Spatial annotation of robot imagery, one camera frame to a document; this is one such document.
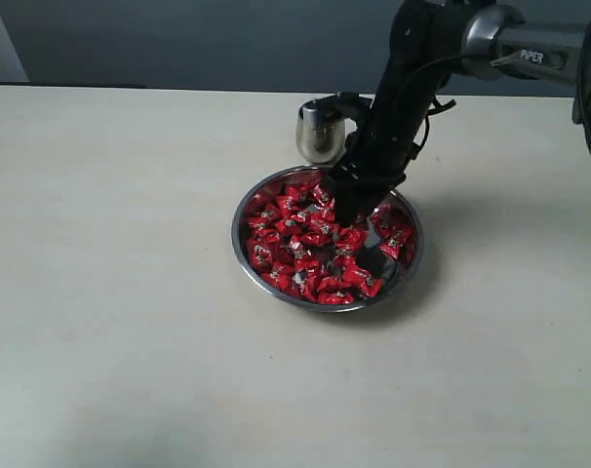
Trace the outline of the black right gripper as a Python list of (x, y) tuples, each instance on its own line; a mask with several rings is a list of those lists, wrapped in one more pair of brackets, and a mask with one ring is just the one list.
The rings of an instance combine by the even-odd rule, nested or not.
[(443, 66), (434, 62), (387, 64), (356, 136), (326, 175), (341, 227), (369, 216), (400, 183), (416, 133), (445, 76)]

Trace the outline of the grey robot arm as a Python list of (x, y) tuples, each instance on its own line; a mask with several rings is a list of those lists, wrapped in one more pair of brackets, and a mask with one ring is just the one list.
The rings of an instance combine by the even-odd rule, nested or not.
[(454, 74), (573, 86), (572, 120), (591, 155), (591, 20), (530, 23), (494, 1), (405, 1), (392, 22), (373, 103), (327, 174), (341, 225), (370, 214), (404, 180), (419, 152), (414, 138)]

